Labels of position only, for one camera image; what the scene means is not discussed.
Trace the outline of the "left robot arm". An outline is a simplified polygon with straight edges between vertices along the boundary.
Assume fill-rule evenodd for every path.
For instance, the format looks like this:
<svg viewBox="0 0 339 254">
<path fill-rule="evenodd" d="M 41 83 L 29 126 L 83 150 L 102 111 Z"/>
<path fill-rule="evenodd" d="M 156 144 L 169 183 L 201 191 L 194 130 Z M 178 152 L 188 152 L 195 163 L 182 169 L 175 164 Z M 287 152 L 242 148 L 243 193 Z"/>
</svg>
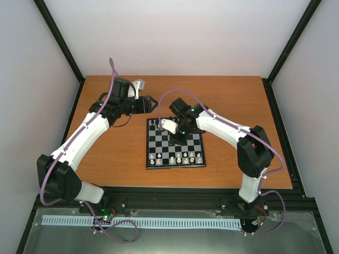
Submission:
<svg viewBox="0 0 339 254">
<path fill-rule="evenodd" d="M 144 85 L 141 79 L 111 80 L 109 91 L 92 104 L 76 131 L 52 154 L 38 158 L 41 195 L 48 192 L 57 201 L 87 201 L 99 213 L 109 209 L 110 199 L 104 196 L 104 190 L 80 180 L 76 170 L 94 142 L 122 115 L 147 114 L 157 107 L 158 102 L 151 96 L 139 95 Z"/>
</svg>

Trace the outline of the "black magnetic chess board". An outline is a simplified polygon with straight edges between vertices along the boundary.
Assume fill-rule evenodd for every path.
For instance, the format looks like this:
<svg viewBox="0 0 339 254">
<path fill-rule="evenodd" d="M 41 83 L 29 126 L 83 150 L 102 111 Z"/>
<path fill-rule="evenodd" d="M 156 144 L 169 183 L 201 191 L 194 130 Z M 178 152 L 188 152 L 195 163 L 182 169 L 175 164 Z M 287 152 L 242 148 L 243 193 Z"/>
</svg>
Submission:
<svg viewBox="0 0 339 254">
<path fill-rule="evenodd" d="M 203 146 L 202 131 L 197 131 L 195 133 L 189 134 L 187 145 L 179 146 L 177 144 L 171 145 L 169 135 L 170 132 L 167 130 L 159 130 L 158 128 L 158 119 L 148 118 L 146 121 L 146 169 L 169 169 L 169 168 L 196 168 L 196 167 L 205 167 L 206 159 Z M 182 162 L 177 163 L 176 154 L 181 153 Z M 194 153 L 195 162 L 190 163 L 190 153 Z M 162 154 L 161 158 L 157 158 L 158 153 Z M 155 163 L 150 164 L 149 155 L 153 154 L 153 160 Z M 174 157 L 174 163 L 170 163 L 170 158 Z M 185 164 L 184 159 L 188 158 L 189 163 Z M 201 158 L 202 163 L 197 163 L 197 159 Z M 161 159 L 162 162 L 160 165 L 156 163 L 157 159 Z"/>
</svg>

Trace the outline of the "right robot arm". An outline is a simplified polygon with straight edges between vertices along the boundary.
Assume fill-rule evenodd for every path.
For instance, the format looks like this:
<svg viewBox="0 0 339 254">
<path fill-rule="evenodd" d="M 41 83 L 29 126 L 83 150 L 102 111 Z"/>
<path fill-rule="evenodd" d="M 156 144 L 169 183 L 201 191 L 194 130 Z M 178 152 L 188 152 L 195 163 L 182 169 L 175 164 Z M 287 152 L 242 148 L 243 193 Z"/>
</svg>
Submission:
<svg viewBox="0 0 339 254">
<path fill-rule="evenodd" d="M 174 143 L 184 145 L 188 135 L 196 131 L 211 133 L 226 141 L 237 151 L 237 163 L 243 173 L 239 197 L 249 203 L 260 195 L 261 181 L 267 172 L 274 153 L 267 147 L 270 142 L 264 129 L 253 128 L 232 122 L 197 104 L 192 107 L 181 98 L 169 106 L 174 120 L 160 120 L 161 128 L 167 130 Z"/>
</svg>

